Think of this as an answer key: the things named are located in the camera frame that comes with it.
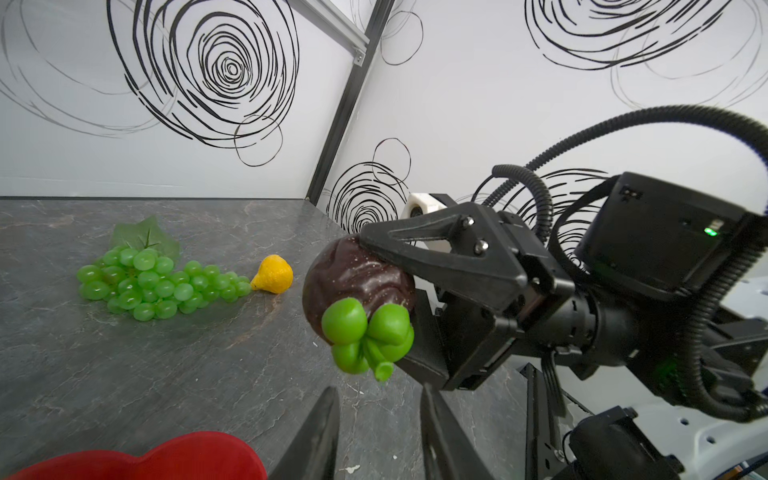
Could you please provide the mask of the dark purple mangosteen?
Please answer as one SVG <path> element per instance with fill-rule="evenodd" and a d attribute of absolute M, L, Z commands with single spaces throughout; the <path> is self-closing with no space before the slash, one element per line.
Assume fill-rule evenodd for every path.
<path fill-rule="evenodd" d="M 303 286 L 305 318 L 331 348 L 336 367 L 388 381 L 411 350 L 416 302 L 413 276 L 384 262 L 357 235 L 329 243 L 315 258 Z"/>

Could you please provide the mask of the red flower-shaped fruit bowl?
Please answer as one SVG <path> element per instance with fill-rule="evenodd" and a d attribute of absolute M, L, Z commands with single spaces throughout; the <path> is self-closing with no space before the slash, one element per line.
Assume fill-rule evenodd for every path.
<path fill-rule="evenodd" d="M 141 456 L 112 450 L 61 455 L 27 467 L 13 479 L 266 479 L 256 452 L 221 432 L 176 437 Z"/>

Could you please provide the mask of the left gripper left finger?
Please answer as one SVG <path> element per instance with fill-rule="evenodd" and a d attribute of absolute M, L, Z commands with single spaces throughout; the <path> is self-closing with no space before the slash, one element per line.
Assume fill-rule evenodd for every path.
<path fill-rule="evenodd" d="M 327 387 L 268 479 L 333 479 L 339 430 L 340 396 Z"/>

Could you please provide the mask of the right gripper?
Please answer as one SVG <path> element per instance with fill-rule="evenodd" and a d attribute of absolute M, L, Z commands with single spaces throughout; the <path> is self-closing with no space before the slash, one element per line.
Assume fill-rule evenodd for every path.
<path fill-rule="evenodd" d="M 475 390 L 512 355 L 569 367 L 582 380 L 597 371 L 593 295 L 577 289 L 518 216 L 463 203 L 366 225 L 359 240 L 435 285 L 441 313 L 416 294 L 414 342 L 396 362 L 420 384 Z"/>

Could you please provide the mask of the small yellow pear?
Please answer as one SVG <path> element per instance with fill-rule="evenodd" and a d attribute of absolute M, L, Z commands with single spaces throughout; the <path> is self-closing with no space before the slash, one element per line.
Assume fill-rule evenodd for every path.
<path fill-rule="evenodd" d="M 281 294 L 291 288 L 293 278 L 293 269 L 285 259 L 279 255 L 269 255 L 261 262 L 250 285 L 253 291 Z"/>

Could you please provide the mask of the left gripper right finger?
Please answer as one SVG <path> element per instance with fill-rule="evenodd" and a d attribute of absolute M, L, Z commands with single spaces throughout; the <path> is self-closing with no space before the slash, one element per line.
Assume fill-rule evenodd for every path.
<path fill-rule="evenodd" d="M 431 384 L 423 386 L 420 424 L 426 479 L 494 479 L 439 390 Z"/>

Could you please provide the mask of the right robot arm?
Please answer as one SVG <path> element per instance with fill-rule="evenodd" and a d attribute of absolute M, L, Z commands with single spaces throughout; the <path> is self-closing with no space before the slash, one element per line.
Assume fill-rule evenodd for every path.
<path fill-rule="evenodd" d="M 361 245 L 432 283 L 407 371 L 472 390 L 527 366 L 529 479 L 741 478 L 767 460 L 753 375 L 767 327 L 722 300 L 759 257 L 767 220 L 647 176 L 604 180 L 563 210 L 532 171 L 536 222 L 475 203 L 372 224 Z"/>

